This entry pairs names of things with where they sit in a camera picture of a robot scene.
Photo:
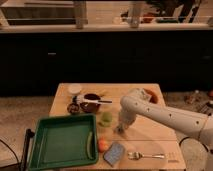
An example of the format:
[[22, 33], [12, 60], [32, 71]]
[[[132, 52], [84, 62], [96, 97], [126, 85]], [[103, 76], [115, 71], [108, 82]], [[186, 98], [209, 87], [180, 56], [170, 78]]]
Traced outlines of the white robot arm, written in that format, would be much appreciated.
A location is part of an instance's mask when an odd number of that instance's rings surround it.
[[148, 101], [143, 88], [134, 88], [120, 99], [117, 129], [124, 132], [138, 115], [180, 131], [209, 147], [205, 171], [213, 171], [213, 115], [161, 106]]

